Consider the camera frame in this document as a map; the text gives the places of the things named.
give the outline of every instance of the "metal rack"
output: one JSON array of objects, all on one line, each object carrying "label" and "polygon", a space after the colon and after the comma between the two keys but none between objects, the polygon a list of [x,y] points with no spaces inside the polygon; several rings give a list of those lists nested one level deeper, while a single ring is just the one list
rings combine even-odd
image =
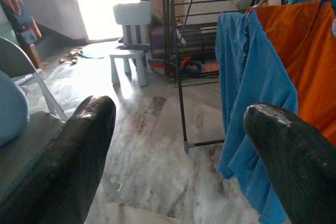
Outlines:
[{"label": "metal rack", "polygon": [[[221,12],[208,12],[208,13],[199,13],[199,14],[190,14],[190,9],[192,4],[199,4],[199,3],[213,3],[213,2],[224,2],[224,1],[232,1],[232,0],[207,0],[207,1],[198,1],[193,2],[193,0],[189,0],[187,3],[174,3],[174,0],[163,0],[163,13],[164,13],[164,37],[165,37],[165,60],[166,62],[174,61],[176,65],[176,76],[175,81],[178,88],[178,94],[180,99],[180,110],[181,110],[181,120],[182,120],[182,130],[183,130],[183,143],[184,143],[184,150],[188,153],[188,150],[193,147],[197,146],[204,146],[204,145],[212,145],[212,144],[220,144],[224,142],[222,140],[213,140],[207,142],[198,142],[198,143],[189,143],[187,139],[187,132],[186,132],[186,121],[185,121],[185,111],[184,111],[184,100],[183,100],[183,87],[189,87],[194,85],[201,85],[201,84],[210,84],[210,83],[218,83],[218,71],[214,72],[206,72],[201,74],[188,74],[188,75],[181,75],[180,72],[180,62],[186,55],[193,57],[199,57],[204,59],[207,55],[215,56],[215,38],[216,38],[216,26],[217,23],[204,23],[204,24],[196,24],[196,25],[187,25],[187,19],[191,16],[204,16],[204,15],[212,15],[212,14],[219,14]],[[184,17],[184,24],[177,25],[175,22],[175,6],[177,5],[188,5],[187,14],[183,15]],[[237,12],[237,10],[228,10],[225,12]],[[187,42],[181,43],[181,38],[187,36],[188,28],[199,28],[204,29],[207,31],[206,37],[200,34],[200,41],[195,43]],[[185,48],[192,48],[192,47],[201,47],[200,51],[183,51],[181,49]],[[206,81],[203,83],[194,83],[194,84],[183,84],[182,80],[184,78],[217,78],[215,80]]]}]

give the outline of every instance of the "white wall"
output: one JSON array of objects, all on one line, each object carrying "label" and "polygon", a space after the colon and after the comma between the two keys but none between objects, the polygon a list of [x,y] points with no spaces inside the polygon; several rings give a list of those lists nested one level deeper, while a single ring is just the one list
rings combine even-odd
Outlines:
[{"label": "white wall", "polygon": [[72,39],[86,39],[77,0],[22,0],[36,22]]},{"label": "white wall", "polygon": [[[190,14],[198,13],[211,13],[211,12],[223,12],[225,10],[237,10],[236,1],[222,1],[213,3],[193,4]],[[188,24],[210,23],[217,22],[219,14],[211,14],[204,16],[192,16],[188,18]]]}]

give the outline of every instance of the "white plastic chair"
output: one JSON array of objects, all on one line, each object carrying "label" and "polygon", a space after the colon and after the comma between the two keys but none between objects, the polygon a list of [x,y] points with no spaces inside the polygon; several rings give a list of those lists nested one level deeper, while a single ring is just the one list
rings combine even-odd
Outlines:
[{"label": "white plastic chair", "polygon": [[136,72],[138,74],[139,85],[148,85],[146,70],[142,59],[146,57],[147,72],[152,72],[148,64],[148,60],[152,59],[152,53],[150,51],[147,29],[147,25],[151,22],[151,4],[150,2],[118,4],[113,7],[113,11],[116,19],[115,22],[122,25],[123,43],[125,45],[138,45],[140,47],[139,50],[115,49],[110,52],[112,83],[120,83],[114,59],[123,58],[124,72],[131,72],[129,59],[135,59],[137,62]]},{"label": "white plastic chair", "polygon": [[11,78],[32,74],[42,89],[50,113],[58,114],[62,120],[68,119],[26,53],[16,44],[3,37],[0,37],[0,70]]}]

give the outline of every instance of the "light blue cushion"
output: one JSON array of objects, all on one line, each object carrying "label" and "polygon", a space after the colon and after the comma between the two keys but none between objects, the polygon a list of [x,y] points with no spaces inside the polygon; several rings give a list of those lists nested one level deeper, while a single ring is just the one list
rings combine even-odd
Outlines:
[{"label": "light blue cushion", "polygon": [[0,147],[24,132],[28,117],[25,94],[8,75],[0,71]]}]

